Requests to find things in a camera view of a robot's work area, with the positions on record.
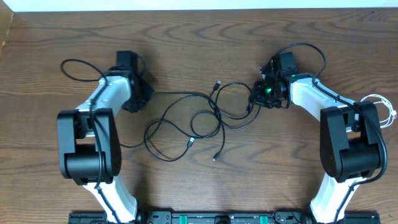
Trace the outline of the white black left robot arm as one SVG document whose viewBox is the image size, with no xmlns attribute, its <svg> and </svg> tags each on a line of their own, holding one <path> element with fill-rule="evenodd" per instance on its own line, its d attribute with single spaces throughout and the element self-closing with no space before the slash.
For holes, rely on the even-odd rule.
<svg viewBox="0 0 398 224">
<path fill-rule="evenodd" d="M 116 53 L 116 64 L 99 72 L 98 86 L 74 110 L 57 116 L 60 172 L 91 192 L 104 209 L 105 223 L 145 223 L 145 213 L 120 176 L 122 153 L 115 118 L 136 113 L 151 99 L 143 79 L 143 58 L 130 50 Z"/>
</svg>

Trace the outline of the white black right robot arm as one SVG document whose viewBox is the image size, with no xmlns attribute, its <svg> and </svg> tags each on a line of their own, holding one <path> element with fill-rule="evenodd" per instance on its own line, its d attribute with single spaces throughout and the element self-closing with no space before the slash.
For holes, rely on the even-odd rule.
<svg viewBox="0 0 398 224">
<path fill-rule="evenodd" d="M 320 123 L 325 175 L 305 221 L 342 221 L 358 187 L 379 180 L 387 168 L 387 147 L 375 104 L 345 98 L 321 84 L 316 75 L 300 72 L 292 52 L 277 52 L 260 73 L 250 104 L 269 109 L 296 105 Z"/>
</svg>

